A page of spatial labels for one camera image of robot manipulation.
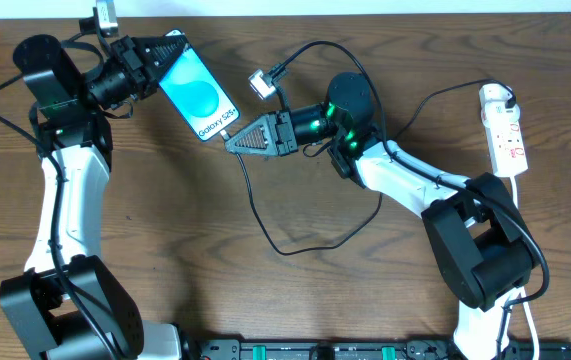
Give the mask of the white USB charger adapter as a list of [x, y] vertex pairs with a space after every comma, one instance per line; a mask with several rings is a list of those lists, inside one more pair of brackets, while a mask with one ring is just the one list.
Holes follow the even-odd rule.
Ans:
[[505, 102], [488, 101], [481, 106], [481, 121], [486, 128], [517, 123], [520, 115], [521, 110], [518, 104], [507, 108]]

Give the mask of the white power strip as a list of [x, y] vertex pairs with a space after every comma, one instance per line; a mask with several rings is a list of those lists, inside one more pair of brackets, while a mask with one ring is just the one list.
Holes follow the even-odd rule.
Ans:
[[[490, 83], [479, 90], [480, 105], [488, 101], [501, 101], [511, 108], [513, 96], [503, 86]], [[517, 123], [485, 128], [492, 172], [501, 178], [515, 177], [528, 169], [520, 120]]]

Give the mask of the blue Galaxy smartphone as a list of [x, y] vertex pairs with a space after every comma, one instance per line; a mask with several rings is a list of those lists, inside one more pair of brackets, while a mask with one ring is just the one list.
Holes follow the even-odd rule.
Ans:
[[159, 85], [200, 141], [208, 141], [240, 118], [240, 111], [190, 43]]

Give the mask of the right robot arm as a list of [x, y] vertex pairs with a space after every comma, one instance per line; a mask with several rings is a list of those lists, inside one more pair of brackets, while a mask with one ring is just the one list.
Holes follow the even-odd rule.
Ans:
[[330, 82], [323, 102], [265, 113], [225, 141], [243, 157], [283, 157], [324, 142], [343, 178], [387, 196], [417, 215], [438, 269], [459, 300], [454, 344], [467, 359], [502, 359], [508, 322], [533, 269], [549, 270], [541, 248], [503, 182], [435, 168], [402, 150], [373, 122], [380, 101], [364, 72], [343, 72]]

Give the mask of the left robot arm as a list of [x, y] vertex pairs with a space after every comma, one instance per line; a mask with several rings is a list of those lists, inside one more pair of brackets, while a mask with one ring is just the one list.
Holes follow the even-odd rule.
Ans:
[[35, 97], [29, 113], [45, 178], [39, 231], [20, 276], [0, 285], [0, 306], [33, 359], [185, 359], [179, 328], [142, 319], [101, 257], [103, 198], [112, 168], [111, 121], [156, 92], [187, 50], [179, 33], [124, 37], [93, 47], [78, 70], [79, 37], [35, 35], [13, 60]]

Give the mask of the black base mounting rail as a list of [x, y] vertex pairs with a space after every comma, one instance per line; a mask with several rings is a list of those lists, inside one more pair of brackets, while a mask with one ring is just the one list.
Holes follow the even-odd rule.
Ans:
[[456, 360], [464, 355], [450, 340], [405, 342], [305, 343], [203, 341], [199, 360]]

